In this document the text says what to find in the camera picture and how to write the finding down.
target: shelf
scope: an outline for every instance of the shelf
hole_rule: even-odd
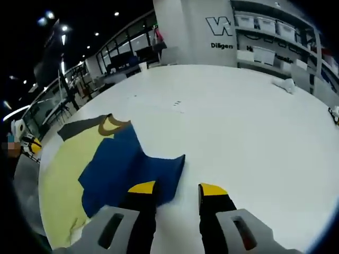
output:
[[[246,60],[241,60],[241,59],[237,59],[237,61],[238,61],[239,67],[261,71],[269,75],[273,75],[273,76],[283,78],[283,79],[291,78],[290,72],[284,71],[275,66],[266,65],[261,62],[252,62],[252,61],[246,61]]]
[[[236,26],[235,29],[236,29],[236,31],[239,31],[239,32],[246,32],[246,33],[252,33],[252,34],[256,33],[256,34],[265,35],[267,37],[271,37],[271,38],[274,38],[274,39],[286,42],[288,44],[291,44],[291,45],[297,47],[298,49],[303,50],[304,52],[308,53],[310,56],[313,56],[313,57],[317,58],[317,54],[316,53],[314,53],[313,51],[309,50],[308,48],[306,48],[302,44],[297,43],[295,41],[288,41],[287,39],[285,39],[284,37],[280,36],[279,34],[273,34],[273,33],[266,32],[266,31],[263,31],[263,30],[260,30],[260,29],[243,28],[241,26]]]
[[[249,0],[230,0],[236,11],[254,12],[287,22],[299,29],[314,29],[308,21],[295,14],[284,11],[282,8],[270,6]]]
[[[336,81],[339,83],[339,75],[333,71],[333,68],[325,60],[322,60],[322,65],[325,66],[331,72],[331,74],[335,77]]]

